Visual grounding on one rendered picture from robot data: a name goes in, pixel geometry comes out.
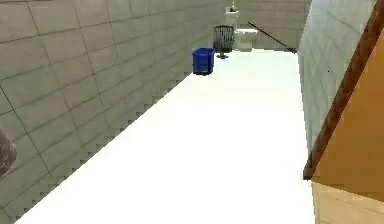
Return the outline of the black plunger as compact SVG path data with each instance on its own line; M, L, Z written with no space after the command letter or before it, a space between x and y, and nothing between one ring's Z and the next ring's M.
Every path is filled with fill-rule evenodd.
M216 53L217 53L217 58L220 58L220 59L227 58L226 46L222 41L216 42Z

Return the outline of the white toilet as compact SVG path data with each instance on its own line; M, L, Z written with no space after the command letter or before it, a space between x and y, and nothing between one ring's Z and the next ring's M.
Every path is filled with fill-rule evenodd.
M226 24L234 28L234 49L241 52L251 52L258 31L251 28L240 28L238 25L239 11L227 7L225 11Z

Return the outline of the blue bin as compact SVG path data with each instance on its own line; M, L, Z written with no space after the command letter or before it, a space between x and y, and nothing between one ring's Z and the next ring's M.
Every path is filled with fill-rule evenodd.
M193 73L207 75L213 72L214 66L214 49L199 48L193 51Z

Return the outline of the black long-handled broom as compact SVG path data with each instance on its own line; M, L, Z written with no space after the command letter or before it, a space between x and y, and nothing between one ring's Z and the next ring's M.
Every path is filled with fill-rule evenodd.
M278 40L277 38L275 38L274 36L272 36L271 34L269 34L268 32L264 31L263 29L261 29L260 27L258 27L257 25L251 23L251 22L247 22L248 25L252 26L253 28L257 29L258 31L260 31L261 33L263 33L264 35L266 35L267 37L271 38L272 40L274 40L275 42L277 42L278 44L280 44L281 46L283 46L287 51L293 53L293 54L296 54L297 53L297 49L296 48L293 48L293 47L290 47L286 44L284 44L283 42L281 42L280 40Z

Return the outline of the tan wooden door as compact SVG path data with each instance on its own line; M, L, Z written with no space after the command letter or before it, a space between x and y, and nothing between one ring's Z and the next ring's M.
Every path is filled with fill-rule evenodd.
M384 202L384 0L312 0L299 65L303 178Z

